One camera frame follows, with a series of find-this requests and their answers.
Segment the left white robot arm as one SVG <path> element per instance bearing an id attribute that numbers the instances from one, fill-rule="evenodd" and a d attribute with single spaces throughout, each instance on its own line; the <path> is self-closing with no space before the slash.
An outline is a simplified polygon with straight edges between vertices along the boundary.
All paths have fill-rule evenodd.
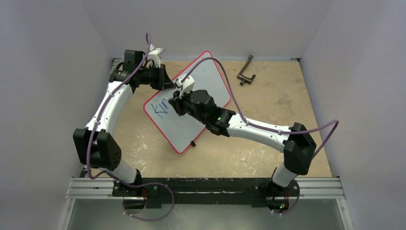
<path id="1" fill-rule="evenodd" d="M 165 52 L 164 48 L 152 48 L 147 54 L 126 50 L 124 60 L 109 76 L 107 92 L 97 112 L 84 128 L 77 128 L 73 133 L 80 163 L 125 182 L 124 190 L 131 196 L 142 192 L 141 175 L 122 159 L 113 132 L 125 105 L 140 85 L 149 85 L 158 91 L 175 87 L 161 63 Z"/>

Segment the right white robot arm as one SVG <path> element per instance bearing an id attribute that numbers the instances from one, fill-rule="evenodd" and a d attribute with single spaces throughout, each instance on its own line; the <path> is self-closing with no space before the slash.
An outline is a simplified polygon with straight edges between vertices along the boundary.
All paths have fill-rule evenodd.
<path id="1" fill-rule="evenodd" d="M 179 116 L 193 117 L 214 135 L 252 140 L 281 152 L 283 162 L 269 181 L 269 189 L 275 195 L 286 191 L 296 176 L 309 172 L 316 143 L 300 123 L 274 126 L 248 120 L 235 111 L 217 106 L 206 90 L 184 94 L 175 91 L 169 104 Z"/>

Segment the red framed whiteboard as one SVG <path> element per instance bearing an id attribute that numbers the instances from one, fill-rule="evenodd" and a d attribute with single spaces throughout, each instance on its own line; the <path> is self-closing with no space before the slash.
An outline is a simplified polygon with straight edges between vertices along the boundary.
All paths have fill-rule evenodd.
<path id="1" fill-rule="evenodd" d="M 216 105 L 225 107 L 231 100 L 226 82 L 213 60 L 198 65 L 191 73 L 195 80 L 193 90 L 207 90 Z M 178 116 L 168 100 L 176 89 L 155 93 L 144 103 L 144 112 L 177 153 L 183 153 L 203 130 L 205 125 L 192 116 Z"/>

